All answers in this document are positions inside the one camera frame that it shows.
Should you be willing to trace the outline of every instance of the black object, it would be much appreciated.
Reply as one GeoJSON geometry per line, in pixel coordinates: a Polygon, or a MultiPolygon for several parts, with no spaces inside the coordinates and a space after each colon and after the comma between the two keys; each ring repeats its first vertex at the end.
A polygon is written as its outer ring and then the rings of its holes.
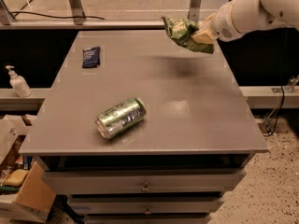
{"type": "Polygon", "coordinates": [[[68,204],[67,197],[64,195],[59,196],[63,206],[63,210],[75,221],[77,224],[84,224],[84,216],[77,214],[68,204]]]}
{"type": "Polygon", "coordinates": [[[100,47],[83,50],[83,68],[94,68],[100,65],[100,47]]]}

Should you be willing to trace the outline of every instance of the pump bottle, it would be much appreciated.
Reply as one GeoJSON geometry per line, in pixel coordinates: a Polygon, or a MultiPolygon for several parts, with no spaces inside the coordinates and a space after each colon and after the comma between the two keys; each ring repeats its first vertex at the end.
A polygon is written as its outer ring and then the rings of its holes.
{"type": "Polygon", "coordinates": [[[20,97],[29,96],[32,93],[30,87],[28,86],[26,80],[22,76],[18,76],[18,74],[15,73],[14,70],[12,70],[13,68],[14,66],[11,65],[6,66],[8,74],[10,75],[10,85],[16,91],[16,93],[18,93],[20,97]]]}

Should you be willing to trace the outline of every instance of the green can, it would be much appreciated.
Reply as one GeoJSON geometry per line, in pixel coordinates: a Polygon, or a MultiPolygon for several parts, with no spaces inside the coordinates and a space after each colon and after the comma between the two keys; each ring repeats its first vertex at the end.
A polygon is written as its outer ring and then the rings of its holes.
{"type": "Polygon", "coordinates": [[[99,114],[95,123],[100,134],[110,139],[142,120],[146,113],[142,101],[131,98],[99,114]]]}

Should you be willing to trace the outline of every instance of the black cable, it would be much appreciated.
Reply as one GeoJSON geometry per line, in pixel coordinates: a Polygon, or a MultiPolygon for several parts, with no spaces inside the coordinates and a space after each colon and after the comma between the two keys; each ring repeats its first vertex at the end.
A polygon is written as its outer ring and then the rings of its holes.
{"type": "Polygon", "coordinates": [[[96,16],[85,16],[85,17],[80,17],[80,16],[51,16],[47,14],[42,14],[42,13],[37,13],[37,12],[32,12],[32,11],[9,11],[11,15],[12,13],[26,13],[26,14],[31,14],[31,15],[37,15],[37,16],[42,16],[42,17],[47,17],[47,18],[53,18],[53,19],[83,19],[83,18],[92,18],[92,19],[100,19],[104,20],[105,18],[102,17],[96,17],[96,16]]]}
{"type": "Polygon", "coordinates": [[[75,221],[77,224],[84,224],[84,216],[77,214],[68,204],[67,197],[60,196],[63,210],[75,221]]]}
{"type": "Polygon", "coordinates": [[[56,208],[58,208],[58,209],[64,211],[64,209],[63,209],[61,206],[59,206],[59,205],[56,205],[56,204],[55,204],[54,207],[56,207],[56,208]]]}
{"type": "Polygon", "coordinates": [[[264,135],[264,137],[270,137],[270,136],[272,136],[274,134],[274,132],[275,132],[275,130],[277,128],[277,125],[278,125],[279,114],[280,114],[280,111],[281,111],[281,109],[283,107],[284,100],[285,100],[285,93],[284,93],[284,90],[283,90],[282,78],[281,78],[281,68],[282,68],[282,63],[283,63],[283,57],[284,57],[285,49],[287,47],[288,28],[285,28],[285,31],[286,31],[286,34],[285,34],[285,37],[284,37],[284,45],[283,45],[282,54],[281,54],[280,62],[279,62],[279,81],[280,81],[280,88],[281,88],[281,91],[282,91],[282,98],[281,98],[281,101],[280,101],[280,106],[278,108],[278,112],[276,113],[277,119],[275,120],[274,128],[273,128],[273,130],[268,135],[264,135]]]}

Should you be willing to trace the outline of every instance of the dark blue eraser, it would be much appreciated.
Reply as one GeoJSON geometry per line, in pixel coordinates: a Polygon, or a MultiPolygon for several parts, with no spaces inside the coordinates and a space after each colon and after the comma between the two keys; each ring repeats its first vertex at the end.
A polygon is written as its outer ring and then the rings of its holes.
{"type": "Polygon", "coordinates": [[[94,68],[100,65],[100,47],[83,50],[83,68],[94,68]]]}

